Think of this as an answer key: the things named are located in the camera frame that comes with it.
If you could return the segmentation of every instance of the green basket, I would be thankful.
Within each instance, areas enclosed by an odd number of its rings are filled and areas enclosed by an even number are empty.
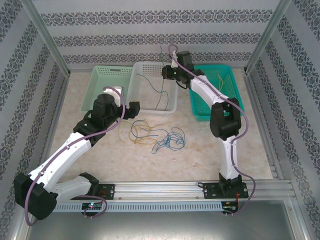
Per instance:
[[[239,90],[236,84],[234,74],[231,67],[228,65],[196,65],[195,69],[200,69],[204,72],[209,82],[219,89],[219,77],[223,80],[223,86],[221,92],[228,96],[230,99],[236,98],[239,101],[240,108],[244,111],[244,105],[242,103]],[[210,121],[211,109],[206,102],[194,91],[190,90],[190,100],[193,115],[197,121]]]
[[[123,98],[126,101],[132,69],[131,66],[95,66],[81,110],[92,110],[95,99],[104,93],[104,87],[123,87]]]

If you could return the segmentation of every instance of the floor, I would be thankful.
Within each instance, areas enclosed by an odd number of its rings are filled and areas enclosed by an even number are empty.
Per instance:
[[[249,131],[237,144],[239,169],[255,179],[272,179],[269,163],[264,151],[254,113],[242,73],[235,69],[234,76],[249,118]],[[72,129],[84,113],[81,106],[91,73],[72,73],[56,128],[51,154],[68,138]],[[152,154],[152,145],[134,144],[128,138],[129,124],[119,131],[108,132],[90,151],[82,155],[61,177],[60,181],[75,178],[88,172],[101,182],[149,182],[149,181],[200,181],[218,180],[221,153],[218,140],[212,135],[209,122],[196,121],[192,114],[189,91],[179,88],[176,112],[170,115],[141,113],[135,119],[147,120],[150,125],[165,124],[161,128],[170,130],[179,127],[185,132],[186,145],[172,151],[160,149]]]

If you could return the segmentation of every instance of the damask pattern wall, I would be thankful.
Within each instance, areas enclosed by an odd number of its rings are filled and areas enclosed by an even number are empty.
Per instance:
[[[71,70],[168,60],[244,67],[279,0],[35,0]]]
[[[19,0],[0,2],[0,240],[16,212],[13,181],[42,160],[64,75]]]
[[[293,0],[252,72],[276,155],[320,239],[320,2]]]

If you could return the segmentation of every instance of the purple cable sheath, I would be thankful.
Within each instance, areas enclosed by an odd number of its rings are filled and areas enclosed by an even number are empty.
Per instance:
[[[25,218],[25,221],[26,221],[26,224],[30,227],[32,227],[33,225],[35,225],[35,223],[38,221],[34,221],[34,222],[30,222],[29,220],[29,216],[28,216],[28,208],[29,208],[29,199],[30,199],[30,195],[31,195],[31,192],[32,192],[32,189],[35,187],[37,181],[40,179],[40,177],[43,175],[43,173],[47,170],[47,168],[50,166],[50,164],[52,164],[52,162],[60,155],[62,154],[65,150],[67,150],[69,147],[73,146],[74,144],[82,141],[82,140],[85,140],[85,139],[89,139],[91,137],[94,137],[94,136],[97,136],[97,135],[100,135],[100,134],[105,134],[109,131],[111,131],[112,129],[114,129],[115,127],[117,127],[120,122],[122,121],[122,119],[124,119],[124,116],[125,116],[125,111],[126,111],[126,105],[125,105],[125,100],[124,100],[124,97],[116,90],[114,89],[113,87],[110,87],[110,86],[106,86],[103,88],[103,90],[106,90],[106,89],[111,89],[113,91],[116,92],[116,94],[118,94],[118,96],[120,97],[121,99],[121,102],[122,102],[122,115],[120,117],[120,120],[113,126],[111,126],[110,128],[104,130],[104,131],[100,131],[100,132],[96,132],[96,133],[93,133],[93,134],[90,134],[90,135],[87,135],[87,136],[83,136],[83,137],[80,137],[79,139],[71,142],[70,144],[68,144],[67,146],[65,146],[64,148],[62,148],[60,151],[58,151],[56,153],[56,155],[54,155],[51,160],[42,168],[41,172],[38,173],[38,175],[36,176],[36,178],[33,180],[27,194],[26,194],[26,198],[25,198],[25,202],[24,202],[24,218]]]
[[[189,71],[188,69],[186,69],[184,66],[182,66],[182,65],[178,62],[178,60],[173,57],[173,55],[172,55],[172,53],[171,53],[171,51],[170,51],[170,48],[171,48],[171,47],[175,47],[175,51],[176,51],[176,52],[178,52],[178,47],[177,47],[177,45],[175,45],[175,44],[170,44],[169,47],[168,47],[168,51],[169,51],[169,54],[170,54],[172,60],[175,61],[175,63],[178,64],[178,66],[179,66],[180,68],[182,68],[182,69],[185,70],[187,73],[191,74],[191,75],[194,76],[196,79],[200,80],[202,83],[204,83],[205,85],[207,85],[207,86],[214,92],[214,94],[216,94],[217,96],[220,96],[219,92],[216,91],[210,84],[208,84],[207,81],[201,79],[200,77],[198,77],[197,75],[195,75],[194,73],[192,73],[191,71]],[[245,174],[245,173],[241,172],[241,171],[236,167],[235,160],[234,160],[234,145],[233,145],[233,143],[234,143],[235,140],[238,140],[238,139],[242,138],[244,135],[246,135],[246,133],[247,133],[248,130],[249,130],[249,120],[248,120],[248,117],[247,117],[247,115],[245,114],[245,112],[244,112],[238,105],[236,105],[235,103],[229,101],[228,99],[225,99],[225,98],[222,97],[222,96],[220,96],[220,98],[221,98],[223,101],[227,102],[228,104],[234,106],[236,109],[238,109],[238,110],[240,111],[240,113],[242,113],[242,115],[243,115],[243,117],[244,117],[244,119],[245,119],[245,130],[244,130],[244,132],[243,132],[242,134],[240,134],[239,136],[235,137],[235,138],[234,138],[233,140],[231,140],[231,142],[230,142],[230,143],[231,143],[231,147],[230,147],[230,151],[231,151],[231,162],[232,162],[232,165],[233,165],[234,169],[235,169],[239,174],[241,174],[241,175],[243,175],[243,176],[245,176],[245,177],[247,177],[247,178],[249,178],[249,179],[252,180],[252,182],[253,182],[253,188],[252,188],[252,192],[251,192],[250,196],[248,197],[247,201],[246,201],[245,204],[242,206],[242,208],[239,209],[236,213],[234,213],[234,215],[236,215],[236,214],[238,214],[240,211],[242,211],[242,210],[248,205],[249,201],[250,201],[251,198],[254,196],[254,193],[255,193],[255,191],[256,191],[256,180],[255,180],[252,176],[249,176],[248,174]]]
[[[84,215],[85,218],[94,219],[94,218],[96,218],[96,217],[99,217],[100,215],[104,214],[105,211],[106,211],[107,208],[108,208],[107,201],[106,201],[104,198],[102,198],[102,197],[99,197],[99,196],[88,196],[88,195],[79,195],[78,198],[99,199],[99,200],[101,200],[101,201],[103,201],[103,202],[105,203],[105,207],[104,207],[103,211],[98,212],[98,213],[97,213],[96,215],[94,215],[94,216],[87,216],[87,215],[86,215],[86,212],[87,212],[87,210],[89,210],[90,208],[86,208],[86,209],[84,210],[84,212],[83,212],[83,215]]]

